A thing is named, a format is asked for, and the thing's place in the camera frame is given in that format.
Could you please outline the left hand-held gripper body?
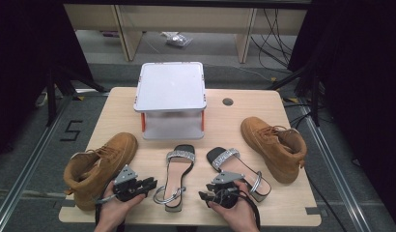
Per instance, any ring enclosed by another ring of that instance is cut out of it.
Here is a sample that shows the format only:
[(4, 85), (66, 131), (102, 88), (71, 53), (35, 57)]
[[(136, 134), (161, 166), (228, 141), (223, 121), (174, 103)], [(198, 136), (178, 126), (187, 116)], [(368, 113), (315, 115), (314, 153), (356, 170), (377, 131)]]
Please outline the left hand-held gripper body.
[(144, 194), (142, 182), (137, 180), (138, 174), (127, 164), (114, 180), (113, 193), (122, 201), (127, 202), (137, 195)]

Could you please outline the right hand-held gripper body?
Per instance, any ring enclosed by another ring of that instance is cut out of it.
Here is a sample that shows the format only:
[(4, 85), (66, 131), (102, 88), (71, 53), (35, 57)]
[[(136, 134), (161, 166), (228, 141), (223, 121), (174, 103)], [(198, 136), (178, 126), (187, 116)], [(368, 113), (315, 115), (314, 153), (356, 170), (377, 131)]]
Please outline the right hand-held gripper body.
[(238, 202), (240, 196), (240, 188), (235, 181), (244, 178), (243, 174), (222, 171), (212, 180), (212, 191), (214, 192), (215, 202), (224, 208), (231, 209)]

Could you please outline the tan suede boot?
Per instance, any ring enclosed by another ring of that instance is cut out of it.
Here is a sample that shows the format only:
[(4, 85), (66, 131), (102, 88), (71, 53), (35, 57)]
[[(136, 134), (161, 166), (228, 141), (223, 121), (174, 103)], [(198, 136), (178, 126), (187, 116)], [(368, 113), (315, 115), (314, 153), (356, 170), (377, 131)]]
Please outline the tan suede boot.
[(133, 160), (137, 148), (133, 134), (120, 132), (100, 148), (75, 153), (64, 171), (64, 181), (69, 187), (65, 194), (73, 194), (80, 210), (93, 211), (105, 185)]
[(247, 145), (265, 161), (279, 183), (293, 183), (305, 164), (306, 143), (295, 129), (271, 126), (258, 117), (245, 118), (240, 132)]

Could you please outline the white two-tier shoe rack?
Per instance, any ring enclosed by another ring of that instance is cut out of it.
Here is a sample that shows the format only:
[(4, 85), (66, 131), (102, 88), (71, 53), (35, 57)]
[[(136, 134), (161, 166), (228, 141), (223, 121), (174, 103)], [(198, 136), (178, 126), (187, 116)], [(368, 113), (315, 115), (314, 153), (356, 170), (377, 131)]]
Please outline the white two-tier shoe rack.
[(207, 107), (200, 62), (142, 65), (133, 104), (141, 114), (143, 137), (149, 140), (201, 139)]

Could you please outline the person's right hand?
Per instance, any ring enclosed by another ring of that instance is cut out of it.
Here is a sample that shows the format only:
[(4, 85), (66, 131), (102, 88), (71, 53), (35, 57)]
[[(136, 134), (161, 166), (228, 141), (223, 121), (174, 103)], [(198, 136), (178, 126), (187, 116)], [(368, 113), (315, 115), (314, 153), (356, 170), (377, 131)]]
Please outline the person's right hand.
[(248, 195), (246, 184), (235, 181), (235, 185), (240, 190), (240, 197), (234, 207), (228, 209), (214, 202), (209, 202), (209, 207), (217, 212), (234, 232), (260, 232), (255, 213), (250, 203), (245, 199)]

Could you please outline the person's left hand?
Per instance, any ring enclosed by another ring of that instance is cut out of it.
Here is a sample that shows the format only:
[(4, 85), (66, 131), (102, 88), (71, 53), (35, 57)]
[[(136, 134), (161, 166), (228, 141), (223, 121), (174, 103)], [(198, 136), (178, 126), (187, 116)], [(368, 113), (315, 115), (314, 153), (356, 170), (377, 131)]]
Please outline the person's left hand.
[(115, 232), (120, 224), (122, 224), (128, 213), (145, 198), (144, 194), (140, 194), (122, 202), (116, 197), (110, 199), (101, 206), (99, 213), (99, 223), (96, 225), (94, 232)]

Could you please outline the clear plastic bag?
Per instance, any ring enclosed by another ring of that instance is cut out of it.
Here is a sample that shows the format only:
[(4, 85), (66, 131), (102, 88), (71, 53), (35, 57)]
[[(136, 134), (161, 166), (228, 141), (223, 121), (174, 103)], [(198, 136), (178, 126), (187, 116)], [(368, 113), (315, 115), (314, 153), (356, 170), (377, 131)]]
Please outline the clear plastic bag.
[(185, 47), (192, 42), (192, 38), (186, 37), (179, 32), (162, 32), (161, 35), (166, 38), (168, 45), (176, 47)]

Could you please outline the black curtain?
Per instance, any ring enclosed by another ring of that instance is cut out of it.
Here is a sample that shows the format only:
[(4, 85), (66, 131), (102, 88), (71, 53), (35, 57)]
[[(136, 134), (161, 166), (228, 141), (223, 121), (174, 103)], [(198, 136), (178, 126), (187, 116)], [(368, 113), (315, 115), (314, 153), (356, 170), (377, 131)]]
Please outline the black curtain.
[(64, 5), (0, 0), (0, 156), (16, 137), (52, 75), (93, 78)]
[(311, 0), (290, 68), (318, 77), (341, 132), (396, 224), (396, 0)]

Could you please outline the beige desk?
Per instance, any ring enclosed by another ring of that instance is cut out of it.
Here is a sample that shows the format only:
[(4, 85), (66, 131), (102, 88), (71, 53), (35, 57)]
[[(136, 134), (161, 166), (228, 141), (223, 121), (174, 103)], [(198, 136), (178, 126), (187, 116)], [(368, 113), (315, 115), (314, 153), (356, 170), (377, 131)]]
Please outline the beige desk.
[(76, 30), (116, 31), (125, 59), (131, 61), (144, 31), (220, 33), (235, 36), (238, 59), (246, 61), (250, 36), (264, 34), (263, 18), (276, 20), (275, 34), (295, 36), (305, 18), (305, 10), (260, 8), (159, 7), (124, 5), (64, 6)]

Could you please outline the metal floor rail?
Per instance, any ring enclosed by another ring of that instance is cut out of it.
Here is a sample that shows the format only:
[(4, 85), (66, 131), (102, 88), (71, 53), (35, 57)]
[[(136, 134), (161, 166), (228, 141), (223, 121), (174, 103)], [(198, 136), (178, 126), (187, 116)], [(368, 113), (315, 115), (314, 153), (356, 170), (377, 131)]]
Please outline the metal floor rail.
[(16, 181), (13, 186), (8, 191), (4, 201), (0, 206), (0, 232), (3, 231), (7, 222), (9, 221), (17, 202), (19, 201), (25, 187), (33, 176), (38, 164), (40, 163), (44, 150), (46, 149), (51, 136), (55, 132), (59, 125), (62, 115), (66, 111), (66, 108), (72, 101), (72, 96), (63, 97), (60, 101), (59, 108), (56, 111), (57, 115), (54, 117), (52, 123), (45, 128), (42, 136), (37, 143), (35, 149), (27, 160), (26, 164), (23, 166), (18, 174)]
[(328, 172), (336, 186), (339, 195), (349, 213), (349, 216), (354, 224), (357, 232), (372, 232), (371, 227), (368, 224), (366, 216), (363, 214), (361, 207), (359, 206), (350, 185), (348, 184), (345, 176), (343, 175), (340, 166), (338, 165), (334, 155), (332, 154), (325, 137), (320, 127), (316, 124), (318, 117), (316, 113), (318, 108), (311, 108), (305, 98), (299, 98), (299, 102), (302, 104), (301, 111), (306, 117), (308, 128), (310, 129), (315, 142), (320, 150), (320, 153), (325, 161)]

